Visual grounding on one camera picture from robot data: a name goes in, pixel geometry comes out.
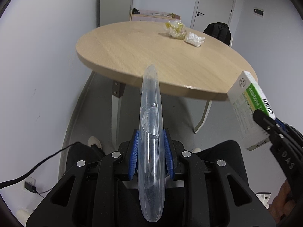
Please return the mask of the person's right hand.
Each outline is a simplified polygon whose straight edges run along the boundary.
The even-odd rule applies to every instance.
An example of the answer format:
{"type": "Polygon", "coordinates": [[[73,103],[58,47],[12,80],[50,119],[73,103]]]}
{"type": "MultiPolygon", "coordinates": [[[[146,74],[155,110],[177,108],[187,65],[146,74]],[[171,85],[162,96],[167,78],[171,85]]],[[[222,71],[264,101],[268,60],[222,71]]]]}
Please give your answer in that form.
{"type": "Polygon", "coordinates": [[[291,188],[286,180],[268,209],[276,223],[279,223],[283,216],[289,216],[296,205],[296,202],[293,199],[288,200],[290,193],[291,188]]]}

